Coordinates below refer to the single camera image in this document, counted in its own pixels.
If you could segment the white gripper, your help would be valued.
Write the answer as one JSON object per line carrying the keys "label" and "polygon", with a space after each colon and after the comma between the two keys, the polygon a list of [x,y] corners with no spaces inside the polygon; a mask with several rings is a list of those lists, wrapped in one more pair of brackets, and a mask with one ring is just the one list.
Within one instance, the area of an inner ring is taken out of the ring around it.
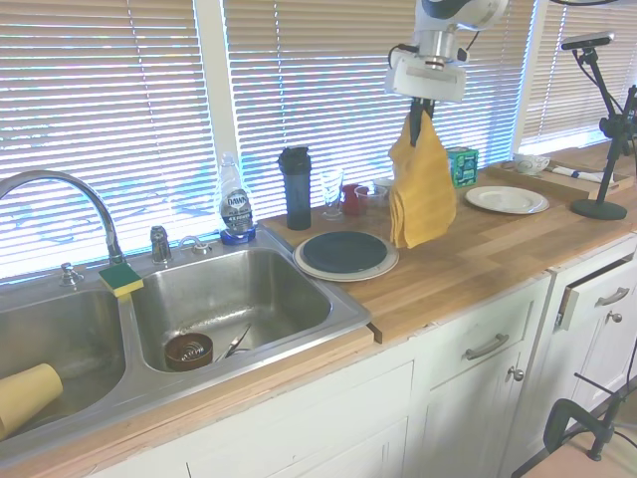
{"label": "white gripper", "polygon": [[453,64],[442,67],[427,65],[424,58],[403,49],[395,49],[389,54],[386,92],[413,98],[409,112],[412,147],[416,146],[420,135],[423,112],[432,119],[436,101],[460,102],[465,88],[466,72],[461,67]]}

